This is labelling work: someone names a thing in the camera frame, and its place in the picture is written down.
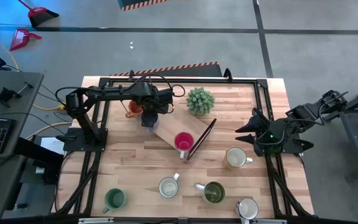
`green plant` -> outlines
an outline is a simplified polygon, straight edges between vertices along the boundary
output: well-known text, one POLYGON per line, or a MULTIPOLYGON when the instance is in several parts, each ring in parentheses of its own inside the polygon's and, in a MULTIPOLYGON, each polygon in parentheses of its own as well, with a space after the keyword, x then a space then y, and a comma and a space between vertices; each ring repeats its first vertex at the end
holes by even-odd
POLYGON ((210 91, 204 90, 203 87, 190 90, 188 94, 187 107, 191 114, 206 115, 214 107, 215 97, 210 91))

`yellow and black striped tape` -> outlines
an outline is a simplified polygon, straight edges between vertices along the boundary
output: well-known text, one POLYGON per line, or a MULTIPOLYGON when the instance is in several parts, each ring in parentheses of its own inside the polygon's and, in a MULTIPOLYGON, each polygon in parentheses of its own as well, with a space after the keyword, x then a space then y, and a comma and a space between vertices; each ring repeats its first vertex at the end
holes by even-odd
POLYGON ((131 5, 122 7, 121 10, 122 11, 128 11, 128 10, 131 10, 131 9, 137 9, 139 7, 149 6, 149 5, 153 5, 153 4, 157 4, 157 3, 161 3, 161 2, 166 2, 166 1, 169 1, 169 0, 149 0, 149 1, 144 1, 144 2, 141 2, 141 3, 131 4, 131 5))
MULTIPOLYGON (((145 75, 148 73, 154 73, 154 72, 166 72, 170 70, 178 70, 178 69, 184 69, 184 68, 193 68, 193 67, 201 67, 201 66, 207 66, 207 65, 217 65, 218 62, 205 62, 205 63, 196 63, 191 65, 180 65, 180 66, 172 66, 172 67, 166 67, 166 68, 156 68, 156 69, 150 69, 150 70, 143 70, 143 71, 137 71, 134 72, 135 75, 145 75)), ((127 73, 118 73, 110 76, 129 76, 129 72, 127 73)))

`orange mug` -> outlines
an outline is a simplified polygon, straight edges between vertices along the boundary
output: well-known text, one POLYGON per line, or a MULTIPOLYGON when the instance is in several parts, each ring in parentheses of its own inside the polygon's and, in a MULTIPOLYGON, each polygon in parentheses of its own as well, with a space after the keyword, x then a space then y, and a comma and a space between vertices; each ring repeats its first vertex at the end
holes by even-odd
POLYGON ((143 108, 141 105, 137 105, 135 101, 131 100, 128 104, 128 110, 125 114, 126 118, 136 118, 139 119, 140 115, 143 113, 143 108))

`ceramic mug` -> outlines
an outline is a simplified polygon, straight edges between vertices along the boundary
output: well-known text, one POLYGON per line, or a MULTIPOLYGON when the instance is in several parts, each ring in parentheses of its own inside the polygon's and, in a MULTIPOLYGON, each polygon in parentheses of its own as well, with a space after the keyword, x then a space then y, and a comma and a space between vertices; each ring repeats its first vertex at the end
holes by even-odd
POLYGON ((175 147, 180 152, 180 159, 185 157, 185 152, 188 152, 194 145, 194 138, 190 133, 181 132, 175 136, 175 147))
POLYGON ((110 210, 117 210, 122 208, 127 203, 127 196, 120 189, 111 189, 104 196, 104 206, 103 213, 106 213, 110 210))
POLYGON ((140 115, 143 113, 143 108, 141 105, 137 105, 135 101, 131 100, 128 104, 128 110, 125 114, 126 118, 140 118, 140 115))
POLYGON ((246 152, 239 147, 232 147, 226 151, 224 156, 224 166, 228 169, 236 169, 242 167, 244 164, 253 162, 253 160, 247 157, 246 152))
POLYGON ((252 198, 243 198, 236 203, 236 213, 240 216, 242 224, 249 224, 249 220, 256 218, 258 212, 258 204, 252 198))
POLYGON ((178 177, 179 174, 175 174, 173 177, 166 177, 161 180, 158 189, 163 197, 172 198, 178 193, 178 177))
POLYGON ((219 203, 224 199, 224 187, 214 181, 202 186, 196 184, 195 188, 202 191, 202 198, 206 203, 219 203))

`black desk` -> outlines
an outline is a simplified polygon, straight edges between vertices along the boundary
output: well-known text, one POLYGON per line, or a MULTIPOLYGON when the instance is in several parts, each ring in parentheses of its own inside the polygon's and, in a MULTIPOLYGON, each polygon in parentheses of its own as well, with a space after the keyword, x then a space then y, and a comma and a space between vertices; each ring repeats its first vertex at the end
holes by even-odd
MULTIPOLYGON (((33 89, 24 90, 22 92, 22 98, 11 99, 9 101, 10 108, 5 107, 0 103, 0 114, 13 112, 29 113, 43 78, 44 75, 41 73, 0 71, 0 91, 2 90, 2 87, 19 91, 24 86, 24 82, 28 82, 34 87, 33 89)), ((9 155, 9 152, 13 151, 27 119, 27 115, 10 114, 2 117, 14 119, 16 120, 16 123, 9 141, 6 144, 4 153, 0 154, 0 162, 9 155)), ((19 176, 24 161, 24 156, 14 156, 0 167, 0 218, 4 213, 7 203, 11 199, 11 196, 14 195, 19 186, 19 176)))

